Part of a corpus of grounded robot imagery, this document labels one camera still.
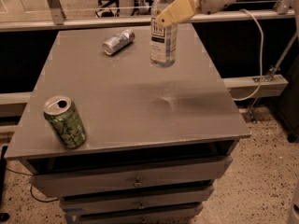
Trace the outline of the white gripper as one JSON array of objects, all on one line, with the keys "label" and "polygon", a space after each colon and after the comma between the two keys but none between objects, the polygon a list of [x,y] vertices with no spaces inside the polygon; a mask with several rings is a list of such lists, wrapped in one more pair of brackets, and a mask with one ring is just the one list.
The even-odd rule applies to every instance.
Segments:
[{"label": "white gripper", "polygon": [[182,23],[196,15],[200,10],[203,14],[212,14],[224,10],[236,0],[175,0],[156,18],[160,27]]}]

